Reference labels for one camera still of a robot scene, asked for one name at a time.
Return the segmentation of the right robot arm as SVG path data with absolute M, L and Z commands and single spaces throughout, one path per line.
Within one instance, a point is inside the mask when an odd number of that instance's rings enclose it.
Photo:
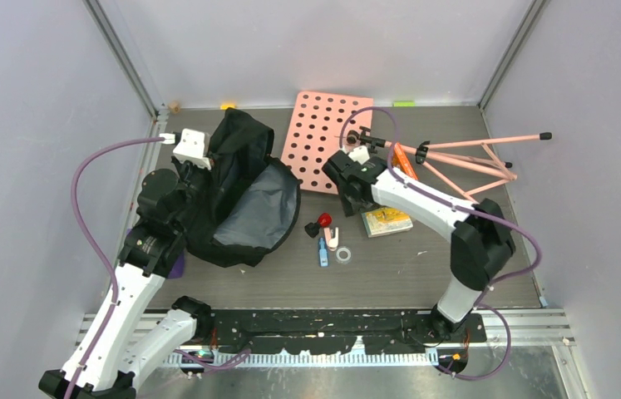
M 322 171 L 337 187 L 345 215 L 394 208 L 450 245 L 451 279 L 431 310 L 427 331 L 438 340 L 455 340 L 479 297 L 515 253 L 500 206 L 490 199 L 473 204 L 433 189 L 362 147 L 337 151 Z

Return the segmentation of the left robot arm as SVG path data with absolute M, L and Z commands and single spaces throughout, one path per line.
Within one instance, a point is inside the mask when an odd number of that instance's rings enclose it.
M 71 358 L 44 372 L 38 384 L 42 392 L 51 398 L 134 398 L 174 350 L 211 337 L 210 306 L 182 296 L 144 337 L 132 340 L 141 316 L 185 251 L 195 199 L 173 170 L 155 170 L 144 178 L 137 199 L 139 220 L 118 256 L 116 282 Z

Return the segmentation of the black student backpack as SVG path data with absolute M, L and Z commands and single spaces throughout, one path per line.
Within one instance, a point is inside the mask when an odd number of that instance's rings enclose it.
M 189 254 L 219 267 L 255 266 L 292 232 L 301 204 L 300 181 L 273 156 L 274 130 L 230 108 L 212 134 L 208 157 L 220 201 L 196 200 L 186 229 Z M 174 162 L 185 183 L 185 163 Z

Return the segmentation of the orange treehouse book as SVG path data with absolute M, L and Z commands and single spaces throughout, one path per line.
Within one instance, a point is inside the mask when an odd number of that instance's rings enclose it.
M 407 153 L 403 150 L 400 143 L 394 144 L 392 166 L 399 168 L 405 175 L 414 180 L 418 180 L 416 171 L 414 170 Z

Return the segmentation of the teal spine book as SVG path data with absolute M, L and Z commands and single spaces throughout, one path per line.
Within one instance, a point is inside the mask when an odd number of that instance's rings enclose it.
M 368 238 L 402 233 L 413 228 L 408 214 L 388 207 L 362 213 L 362 221 Z

